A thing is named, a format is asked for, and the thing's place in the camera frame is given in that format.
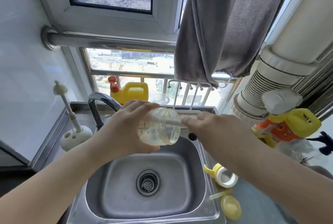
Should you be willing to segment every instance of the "air conditioner pipe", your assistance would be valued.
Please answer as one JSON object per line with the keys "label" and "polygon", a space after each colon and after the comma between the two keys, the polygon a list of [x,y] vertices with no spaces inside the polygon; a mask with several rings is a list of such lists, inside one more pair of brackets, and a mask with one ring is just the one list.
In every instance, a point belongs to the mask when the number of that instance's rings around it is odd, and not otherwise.
{"label": "air conditioner pipe", "polygon": [[231,114],[249,125],[264,121],[265,92],[288,88],[316,70],[316,58],[333,41],[330,1],[302,0],[276,42],[262,50],[255,72],[233,99]]}

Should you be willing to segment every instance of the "white bottle brush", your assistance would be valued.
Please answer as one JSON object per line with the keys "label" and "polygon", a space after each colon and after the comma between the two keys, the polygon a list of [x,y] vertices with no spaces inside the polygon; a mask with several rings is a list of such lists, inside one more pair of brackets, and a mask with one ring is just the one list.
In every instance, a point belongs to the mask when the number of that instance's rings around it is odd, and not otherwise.
{"label": "white bottle brush", "polygon": [[68,131],[60,139],[60,145],[64,151],[69,151],[80,143],[85,142],[93,135],[89,127],[80,125],[75,113],[72,111],[71,106],[66,99],[67,92],[68,89],[66,86],[57,80],[54,81],[53,93],[56,96],[61,96],[67,109],[69,119],[75,127],[75,129],[73,128],[71,131]]}

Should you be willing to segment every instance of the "hand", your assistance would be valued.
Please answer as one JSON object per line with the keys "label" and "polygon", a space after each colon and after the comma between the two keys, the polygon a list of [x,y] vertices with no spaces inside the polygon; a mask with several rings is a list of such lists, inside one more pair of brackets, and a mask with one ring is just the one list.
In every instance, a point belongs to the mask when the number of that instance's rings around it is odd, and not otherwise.
{"label": "hand", "polygon": [[152,109],[160,105],[142,100],[124,104],[105,125],[87,142],[94,159],[105,164],[111,160],[135,153],[151,153],[160,149],[140,141],[138,125]]}
{"label": "hand", "polygon": [[221,165],[233,171],[246,162],[246,152],[252,151],[258,140],[251,128],[233,115],[199,113],[197,119],[184,117],[181,122],[197,135],[206,151]]}

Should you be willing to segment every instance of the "yellow container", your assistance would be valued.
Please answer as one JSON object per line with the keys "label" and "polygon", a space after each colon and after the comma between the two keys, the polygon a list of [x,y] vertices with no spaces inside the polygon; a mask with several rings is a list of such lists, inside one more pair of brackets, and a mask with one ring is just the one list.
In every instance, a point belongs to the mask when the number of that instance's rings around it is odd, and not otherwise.
{"label": "yellow container", "polygon": [[110,83],[110,97],[124,105],[129,100],[148,100],[148,85],[141,82],[129,82],[123,88],[116,84],[117,78],[108,78]]}

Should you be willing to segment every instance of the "clear plastic bottle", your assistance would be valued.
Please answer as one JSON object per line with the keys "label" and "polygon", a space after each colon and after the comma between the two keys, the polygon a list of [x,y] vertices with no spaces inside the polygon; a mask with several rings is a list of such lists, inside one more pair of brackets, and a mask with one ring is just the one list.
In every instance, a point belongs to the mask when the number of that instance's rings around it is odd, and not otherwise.
{"label": "clear plastic bottle", "polygon": [[160,107],[150,111],[139,123],[140,140],[150,145],[171,145],[178,141],[181,127],[168,125],[167,120],[178,120],[178,114],[171,108]]}

